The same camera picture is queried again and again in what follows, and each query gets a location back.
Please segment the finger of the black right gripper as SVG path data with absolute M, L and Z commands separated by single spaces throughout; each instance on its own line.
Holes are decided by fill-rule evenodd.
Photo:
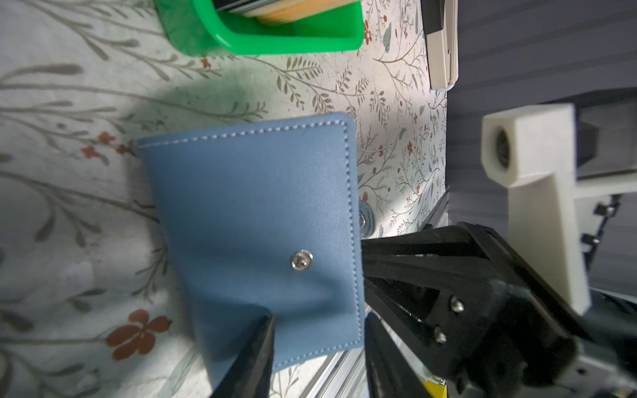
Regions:
M 456 313 L 452 294 L 380 278 L 364 280 L 367 304 L 436 376 L 457 378 L 494 323 L 493 315 L 474 302 Z
M 363 275 L 377 279 L 501 279 L 475 224 L 362 241 Z

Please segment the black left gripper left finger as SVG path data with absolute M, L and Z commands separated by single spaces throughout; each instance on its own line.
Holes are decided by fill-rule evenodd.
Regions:
M 257 324 L 211 398 L 268 397 L 274 356 L 275 317 L 268 314 Z

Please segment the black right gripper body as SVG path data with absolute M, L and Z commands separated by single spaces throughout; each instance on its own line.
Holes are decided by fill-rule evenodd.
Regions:
M 456 397 L 634 397 L 636 305 L 593 292 L 582 316 L 496 278 L 446 285 L 445 378 Z

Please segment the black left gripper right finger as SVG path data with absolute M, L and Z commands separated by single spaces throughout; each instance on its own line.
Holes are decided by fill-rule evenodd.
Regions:
M 369 396 L 431 397 L 375 313 L 366 317 L 364 341 Z

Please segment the blue leather card holder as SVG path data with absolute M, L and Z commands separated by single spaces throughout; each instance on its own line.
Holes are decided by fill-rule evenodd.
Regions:
M 212 386 L 266 315 L 275 371 L 363 346 L 350 115 L 158 135 L 136 152 Z

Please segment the stack of cards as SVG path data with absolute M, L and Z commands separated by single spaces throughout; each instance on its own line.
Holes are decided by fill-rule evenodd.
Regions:
M 256 18 L 269 25 L 293 23 L 355 3 L 354 0 L 215 0 L 217 11 Z

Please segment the green plastic card tray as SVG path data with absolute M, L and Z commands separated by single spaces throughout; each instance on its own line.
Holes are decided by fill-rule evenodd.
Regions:
M 165 0 L 155 5 L 169 41 L 187 56 L 330 53 L 355 51 L 363 44 L 360 3 L 279 26 L 217 11 L 212 1 Z

